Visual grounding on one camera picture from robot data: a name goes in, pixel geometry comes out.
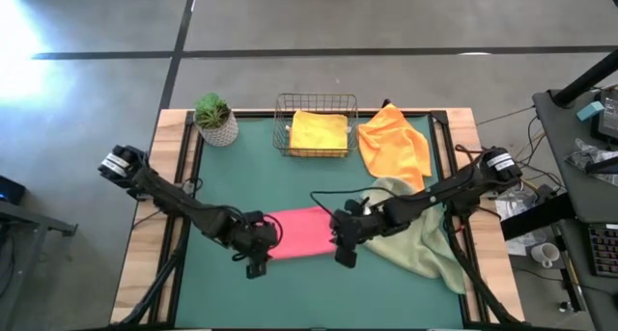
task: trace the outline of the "white mug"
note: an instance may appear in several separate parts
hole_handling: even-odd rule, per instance
[[[560,258],[558,247],[551,243],[539,244],[532,248],[532,259],[543,265],[544,268],[551,268],[553,262]]]

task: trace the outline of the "red towel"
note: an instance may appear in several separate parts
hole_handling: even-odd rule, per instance
[[[275,260],[332,253],[330,214],[320,207],[282,210],[269,213],[283,227],[283,238],[268,253]]]

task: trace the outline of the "basket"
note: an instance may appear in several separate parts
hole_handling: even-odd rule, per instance
[[[294,113],[298,110],[314,114],[340,114],[348,118],[348,146],[346,149],[292,149],[290,130]],[[273,146],[284,156],[344,157],[358,147],[358,107],[354,95],[281,94],[274,110]]]

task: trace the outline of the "mat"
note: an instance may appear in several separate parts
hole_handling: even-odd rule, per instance
[[[408,120],[431,142],[427,116]],[[244,211],[313,207],[310,191],[351,190],[375,179],[359,151],[346,158],[282,156],[272,130],[273,119],[239,119],[232,146],[204,146],[198,200]],[[434,147],[432,157],[428,185],[437,181]],[[346,199],[321,196],[329,208],[343,208]],[[176,327],[462,328],[458,296],[442,280],[415,275],[362,246],[357,251],[355,269],[322,255],[269,262],[266,276],[248,280],[245,262],[232,262],[233,251],[193,227]]]

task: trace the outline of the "keyboard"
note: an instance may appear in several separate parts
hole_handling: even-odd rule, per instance
[[[590,225],[595,274],[618,278],[618,225]]]

